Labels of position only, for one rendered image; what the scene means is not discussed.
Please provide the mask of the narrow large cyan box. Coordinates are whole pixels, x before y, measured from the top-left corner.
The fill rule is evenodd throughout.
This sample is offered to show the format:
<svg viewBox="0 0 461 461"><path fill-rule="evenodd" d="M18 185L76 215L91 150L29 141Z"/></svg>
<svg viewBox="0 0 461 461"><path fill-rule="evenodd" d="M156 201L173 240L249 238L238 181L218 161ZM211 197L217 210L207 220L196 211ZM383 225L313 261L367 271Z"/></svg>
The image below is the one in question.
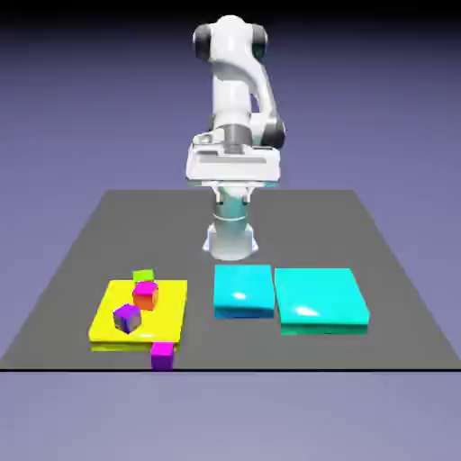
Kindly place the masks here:
<svg viewBox="0 0 461 461"><path fill-rule="evenodd" d="M216 320L273 319L275 291L270 265L216 265L213 313Z"/></svg>

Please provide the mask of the small magenta cube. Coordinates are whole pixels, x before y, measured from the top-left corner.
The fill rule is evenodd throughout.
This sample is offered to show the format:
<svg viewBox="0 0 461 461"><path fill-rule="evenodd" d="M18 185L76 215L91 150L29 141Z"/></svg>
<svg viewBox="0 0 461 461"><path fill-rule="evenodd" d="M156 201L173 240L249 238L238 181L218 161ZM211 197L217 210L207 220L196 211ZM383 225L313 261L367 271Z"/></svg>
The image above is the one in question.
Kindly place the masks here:
<svg viewBox="0 0 461 461"><path fill-rule="evenodd" d="M155 341L150 350L151 368L155 371L171 370L174 365L175 343Z"/></svg>

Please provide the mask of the small orange cube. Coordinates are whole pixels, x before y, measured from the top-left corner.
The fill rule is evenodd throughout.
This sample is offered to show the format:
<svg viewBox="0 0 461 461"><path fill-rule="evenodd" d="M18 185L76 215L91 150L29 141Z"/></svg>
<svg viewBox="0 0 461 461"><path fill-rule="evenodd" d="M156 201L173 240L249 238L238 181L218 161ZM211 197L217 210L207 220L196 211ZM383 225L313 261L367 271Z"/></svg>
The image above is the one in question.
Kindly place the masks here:
<svg viewBox="0 0 461 461"><path fill-rule="evenodd" d="M153 311L158 302L158 284L154 281L137 282L132 290L133 304L144 311Z"/></svg>

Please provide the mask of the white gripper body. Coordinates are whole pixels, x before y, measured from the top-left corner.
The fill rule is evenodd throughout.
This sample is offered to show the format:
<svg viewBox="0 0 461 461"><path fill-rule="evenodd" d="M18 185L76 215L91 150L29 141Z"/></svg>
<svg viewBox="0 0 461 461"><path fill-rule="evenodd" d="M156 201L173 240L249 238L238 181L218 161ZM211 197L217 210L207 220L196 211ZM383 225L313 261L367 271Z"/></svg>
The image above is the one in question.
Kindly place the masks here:
<svg viewBox="0 0 461 461"><path fill-rule="evenodd" d="M280 179L278 149L243 146L243 152L230 154L222 144L191 144L185 176L202 182L274 183Z"/></svg>

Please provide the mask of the large yellow box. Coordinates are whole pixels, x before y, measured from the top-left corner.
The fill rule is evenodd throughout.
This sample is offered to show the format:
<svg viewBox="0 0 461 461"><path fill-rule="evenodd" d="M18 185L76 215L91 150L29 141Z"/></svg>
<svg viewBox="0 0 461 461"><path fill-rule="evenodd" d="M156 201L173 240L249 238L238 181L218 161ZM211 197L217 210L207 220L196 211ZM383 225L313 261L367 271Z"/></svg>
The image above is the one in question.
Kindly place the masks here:
<svg viewBox="0 0 461 461"><path fill-rule="evenodd" d="M132 302L131 280L111 280L88 331L93 351L149 351L156 341L179 350L187 301L186 280L160 280L159 299L152 311L140 314L141 325L130 334L115 327L113 311Z"/></svg>

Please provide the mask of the wide large cyan box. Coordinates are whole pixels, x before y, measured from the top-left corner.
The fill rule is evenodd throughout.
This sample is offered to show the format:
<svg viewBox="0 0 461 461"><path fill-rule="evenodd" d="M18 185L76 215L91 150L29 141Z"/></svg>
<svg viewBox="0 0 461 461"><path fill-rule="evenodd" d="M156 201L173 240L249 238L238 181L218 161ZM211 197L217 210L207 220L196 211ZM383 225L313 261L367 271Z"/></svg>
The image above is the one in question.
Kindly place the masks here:
<svg viewBox="0 0 461 461"><path fill-rule="evenodd" d="M370 313L349 268L277 268L283 335L361 335Z"/></svg>

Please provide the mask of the small purple cube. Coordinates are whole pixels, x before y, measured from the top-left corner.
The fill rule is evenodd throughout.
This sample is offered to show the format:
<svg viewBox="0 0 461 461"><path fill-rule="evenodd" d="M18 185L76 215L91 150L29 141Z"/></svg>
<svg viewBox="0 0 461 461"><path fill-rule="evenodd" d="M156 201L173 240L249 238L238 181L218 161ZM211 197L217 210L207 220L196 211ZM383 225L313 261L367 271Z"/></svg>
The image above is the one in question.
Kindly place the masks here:
<svg viewBox="0 0 461 461"><path fill-rule="evenodd" d="M113 322L118 330L131 334L141 325L140 308L126 303L113 311Z"/></svg>

